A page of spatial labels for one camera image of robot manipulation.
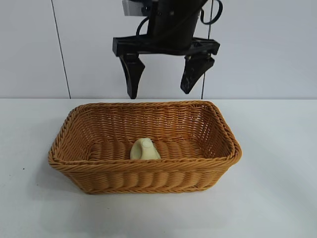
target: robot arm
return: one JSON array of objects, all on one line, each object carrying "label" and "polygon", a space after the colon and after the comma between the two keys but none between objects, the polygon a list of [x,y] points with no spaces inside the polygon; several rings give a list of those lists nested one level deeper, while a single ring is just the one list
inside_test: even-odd
[{"label": "robot arm", "polygon": [[[222,13],[222,3],[214,19],[204,22],[202,7],[208,0],[123,0],[125,15],[141,15],[135,36],[113,39],[113,52],[120,58],[125,73],[127,91],[131,99],[137,96],[138,85],[145,68],[139,54],[185,56],[181,89],[188,94],[198,79],[214,64],[220,44],[215,40],[193,37],[199,13],[206,25],[215,23]],[[145,35],[143,24],[149,21]]]}]

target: white table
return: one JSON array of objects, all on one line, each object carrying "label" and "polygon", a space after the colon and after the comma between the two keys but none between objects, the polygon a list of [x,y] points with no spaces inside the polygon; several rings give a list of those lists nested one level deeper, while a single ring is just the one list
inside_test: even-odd
[{"label": "white table", "polygon": [[86,195],[47,152],[100,101],[0,100],[0,238],[317,237],[317,101],[214,100],[244,155],[205,192]]}]

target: black cable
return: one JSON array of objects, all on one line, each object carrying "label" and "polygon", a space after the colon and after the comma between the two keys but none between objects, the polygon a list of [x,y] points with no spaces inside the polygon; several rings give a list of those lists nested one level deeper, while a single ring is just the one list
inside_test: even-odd
[{"label": "black cable", "polygon": [[149,16],[147,16],[146,18],[144,18],[141,23],[139,24],[138,28],[137,28],[137,32],[135,33],[136,36],[139,36],[140,35],[140,30],[142,28],[142,26],[144,25],[144,23],[146,23],[148,20],[150,19]]},{"label": "black cable", "polygon": [[[204,0],[202,4],[200,4],[200,6],[195,9],[192,13],[190,13],[187,17],[185,17],[183,20],[181,20],[178,24],[176,24],[173,28],[169,29],[168,31],[166,31],[165,33],[163,33],[160,36],[156,36],[155,39],[143,39],[140,38],[141,41],[143,41],[143,43],[156,43],[158,41],[161,41],[162,39],[168,37],[169,35],[173,34],[179,27],[181,27],[186,21],[188,21],[192,16],[194,16],[195,14],[197,14],[201,8],[206,4],[208,0]],[[142,25],[144,24],[144,22],[138,26],[138,29],[142,27]]]},{"label": "black cable", "polygon": [[201,10],[201,14],[200,14],[200,21],[205,24],[205,25],[212,25],[214,24],[216,21],[218,21],[218,19],[220,18],[221,14],[222,14],[222,10],[223,10],[223,4],[220,0],[215,0],[218,2],[219,4],[219,9],[218,9],[218,12],[216,14],[216,16],[214,17],[214,19],[212,19],[211,21],[209,22],[204,22],[204,15],[205,15],[205,12],[204,10],[202,9]]}]

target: woven basket wall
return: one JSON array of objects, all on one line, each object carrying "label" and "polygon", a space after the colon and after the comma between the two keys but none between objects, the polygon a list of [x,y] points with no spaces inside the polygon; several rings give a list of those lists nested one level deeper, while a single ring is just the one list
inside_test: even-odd
[{"label": "woven basket wall", "polygon": [[[129,159],[143,137],[160,160]],[[49,164],[90,194],[192,192],[213,186],[241,155],[210,102],[98,103],[69,113]]]}]

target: white wall panel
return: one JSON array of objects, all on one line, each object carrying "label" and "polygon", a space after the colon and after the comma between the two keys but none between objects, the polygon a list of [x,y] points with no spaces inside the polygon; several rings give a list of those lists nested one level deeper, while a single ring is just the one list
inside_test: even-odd
[{"label": "white wall panel", "polygon": [[223,2],[204,98],[316,98],[317,2]]},{"label": "white wall panel", "polygon": [[50,0],[0,1],[0,97],[68,97]]}]

